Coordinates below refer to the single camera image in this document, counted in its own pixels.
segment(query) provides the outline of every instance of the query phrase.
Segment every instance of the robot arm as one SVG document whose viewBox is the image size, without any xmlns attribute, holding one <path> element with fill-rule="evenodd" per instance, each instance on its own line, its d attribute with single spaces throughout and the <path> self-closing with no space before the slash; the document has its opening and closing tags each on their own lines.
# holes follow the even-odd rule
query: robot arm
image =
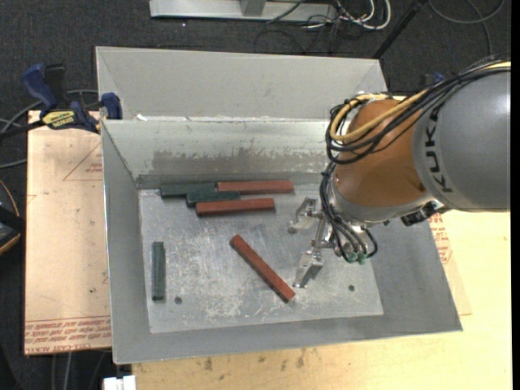
<svg viewBox="0 0 520 390">
<path fill-rule="evenodd" d="M 320 186 L 330 229 L 315 242 L 363 263 L 377 251 L 370 227 L 378 223 L 508 210 L 510 81 L 510 58 L 491 57 L 405 99 L 358 94 L 333 108 Z M 322 265 L 314 247 L 295 285 L 305 287 L 309 269 Z"/>
</svg>

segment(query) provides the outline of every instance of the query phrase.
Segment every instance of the black cable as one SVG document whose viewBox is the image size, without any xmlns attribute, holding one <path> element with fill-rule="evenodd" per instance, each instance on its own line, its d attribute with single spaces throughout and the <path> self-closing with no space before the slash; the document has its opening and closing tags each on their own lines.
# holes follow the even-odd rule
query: black cable
<svg viewBox="0 0 520 390">
<path fill-rule="evenodd" d="M 500 4 L 498 5 L 498 7 L 494 11 L 492 11 L 489 15 L 483 16 L 483 15 L 480 14 L 480 11 L 475 7 L 475 4 L 473 4 L 473 2 L 471 0 L 466 0 L 466 2 L 468 2 L 473 7 L 473 9 L 477 12 L 477 14 L 479 15 L 478 19 L 474 19 L 474 20 L 455 19 L 453 17 L 449 17 L 449 16 L 444 15 L 443 13 L 441 13 L 437 8 L 435 8 L 435 6 L 431 2 L 431 0 L 428 1 L 428 4 L 430 5 L 430 8 L 437 15 L 442 17 L 444 20 L 447 20 L 448 22 L 457 23 L 457 24 L 477 24 L 477 23 L 485 22 L 486 20 L 490 20 L 492 17 L 494 17 L 502 9 L 502 7 L 505 4 L 505 0 L 500 0 Z"/>
<path fill-rule="evenodd" d="M 299 6 L 301 6 L 306 1 L 307 0 L 300 0 L 294 6 L 292 6 L 289 10 L 285 11 L 281 15 L 276 16 L 274 19 L 268 20 L 266 23 L 267 24 L 271 24 L 271 23 L 274 23 L 274 22 L 278 22 L 279 20 L 282 20 L 283 18 L 285 18 L 288 15 L 290 15 L 291 13 L 293 13 Z"/>
<path fill-rule="evenodd" d="M 368 228 L 365 229 L 365 233 L 368 236 L 368 238 L 370 238 L 370 241 L 372 242 L 372 251 L 370 251 L 367 254 L 366 258 L 372 258 L 377 253 L 379 246 L 378 246 L 377 241 L 375 240 L 374 236 L 372 235 L 371 231 Z"/>
<path fill-rule="evenodd" d="M 493 53 L 493 46 L 492 46 L 491 33 L 489 32 L 489 28 L 486 25 L 485 20 L 491 19 L 502 8 L 502 5 L 503 5 L 505 0 L 502 0 L 502 3 L 500 4 L 500 6 L 498 7 L 498 9 L 496 11 L 494 11 L 493 13 L 491 13 L 489 16 L 486 16 L 486 17 L 482 16 L 482 13 L 480 13 L 480 10 L 478 9 L 478 7 L 471 0 L 465 0 L 465 1 L 471 6 L 471 8 L 475 11 L 477 16 L 479 17 L 476 21 L 474 21 L 474 20 L 457 20 L 457 19 L 453 19 L 451 17 L 443 15 L 440 11 L 438 11 L 435 8 L 435 6 L 433 6 L 433 3 L 431 2 L 431 0 L 429 0 L 428 2 L 430 4 L 430 8 L 438 16 L 440 16 L 444 20 L 447 20 L 448 22 L 457 23 L 457 24 L 476 24 L 476 23 L 481 23 L 482 22 L 482 27 L 484 29 L 484 32 L 486 33 L 486 39 L 487 39 L 487 53 L 488 54 L 492 54 Z"/>
</svg>

